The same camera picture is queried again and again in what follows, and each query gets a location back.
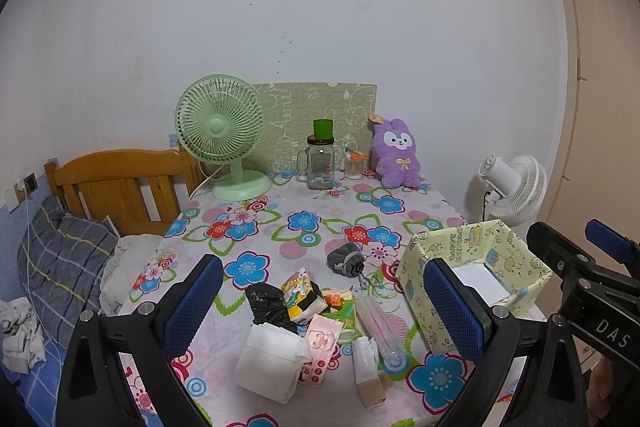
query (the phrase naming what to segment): blue gripper pad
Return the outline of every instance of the blue gripper pad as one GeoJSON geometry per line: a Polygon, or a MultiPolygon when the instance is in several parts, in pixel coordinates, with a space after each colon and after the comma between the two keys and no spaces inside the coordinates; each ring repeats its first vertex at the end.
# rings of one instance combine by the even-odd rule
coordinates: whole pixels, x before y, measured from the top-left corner
{"type": "Polygon", "coordinates": [[[220,291],[222,280],[222,261],[220,261],[219,257],[210,254],[199,261],[182,283],[178,283],[191,283],[191,286],[175,307],[173,313],[164,322],[161,347],[165,359],[172,360],[183,356],[187,352],[187,348],[220,291]]]}
{"type": "Polygon", "coordinates": [[[465,360],[479,363],[491,337],[491,318],[477,299],[442,259],[432,259],[424,267],[424,290],[465,360]]]}
{"type": "Polygon", "coordinates": [[[591,219],[584,227],[584,237],[620,264],[633,263],[629,240],[597,219],[591,219]]]}

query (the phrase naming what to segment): small cardboard box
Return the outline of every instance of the small cardboard box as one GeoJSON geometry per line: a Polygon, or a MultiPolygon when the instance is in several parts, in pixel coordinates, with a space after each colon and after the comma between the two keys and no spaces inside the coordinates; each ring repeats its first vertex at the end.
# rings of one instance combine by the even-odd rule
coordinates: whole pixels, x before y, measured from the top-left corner
{"type": "Polygon", "coordinates": [[[484,263],[510,294],[500,304],[516,317],[527,312],[552,276],[549,267],[499,219],[416,233],[404,250],[396,277],[434,355],[454,347],[422,282],[424,265],[434,257],[443,258],[452,268],[484,263]]]}

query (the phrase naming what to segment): blue bedsheet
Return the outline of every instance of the blue bedsheet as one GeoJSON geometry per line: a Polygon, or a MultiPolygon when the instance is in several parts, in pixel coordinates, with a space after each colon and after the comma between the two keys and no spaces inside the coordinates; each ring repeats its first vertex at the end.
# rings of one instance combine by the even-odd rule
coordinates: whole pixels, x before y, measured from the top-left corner
{"type": "MultiPolygon", "coordinates": [[[[44,349],[47,360],[34,365],[28,375],[13,373],[4,367],[2,363],[0,363],[0,366],[2,366],[2,370],[4,370],[11,382],[15,383],[19,380],[16,389],[22,396],[24,405],[35,422],[40,427],[55,427],[60,369],[65,361],[66,349],[52,342],[46,334],[44,349]]],[[[147,411],[141,411],[141,413],[149,427],[162,427],[162,422],[158,416],[147,411]]]]}

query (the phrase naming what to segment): plaid pillow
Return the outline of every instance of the plaid pillow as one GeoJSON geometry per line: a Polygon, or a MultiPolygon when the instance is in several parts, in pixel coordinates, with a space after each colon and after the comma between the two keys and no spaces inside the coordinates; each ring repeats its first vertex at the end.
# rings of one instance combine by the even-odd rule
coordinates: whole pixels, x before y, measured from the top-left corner
{"type": "Polygon", "coordinates": [[[99,277],[117,241],[104,224],[65,214],[55,196],[41,204],[24,234],[20,283],[40,322],[62,346],[68,346],[85,308],[100,311],[99,277]]]}

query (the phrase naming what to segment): table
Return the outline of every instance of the table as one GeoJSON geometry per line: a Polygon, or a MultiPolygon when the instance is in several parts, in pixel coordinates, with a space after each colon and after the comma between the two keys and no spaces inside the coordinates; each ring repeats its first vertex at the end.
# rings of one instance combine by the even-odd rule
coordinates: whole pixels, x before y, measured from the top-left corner
{"type": "MultiPolygon", "coordinates": [[[[471,365],[456,352],[436,357],[428,351],[395,276],[412,234],[456,227],[465,223],[463,217],[426,181],[416,189],[387,190],[373,172],[365,174],[318,192],[308,190],[295,172],[271,173],[269,192],[240,203],[218,201],[210,190],[201,190],[185,204],[136,280],[120,314],[143,301],[158,302],[203,254],[222,259],[220,293],[188,352],[172,362],[178,379],[216,427],[426,425],[446,410],[468,378],[471,365]],[[362,406],[350,346],[336,347],[320,389],[299,385],[286,405],[238,387],[232,375],[254,318],[244,289],[257,282],[280,286],[301,267],[321,288],[358,285],[325,264],[326,254],[346,241],[362,245],[364,273],[376,283],[367,292],[389,313],[411,354],[406,367],[385,368],[394,380],[386,402],[369,410],[362,406]]],[[[122,355],[122,360],[138,406],[153,412],[132,358],[122,355]]]]}

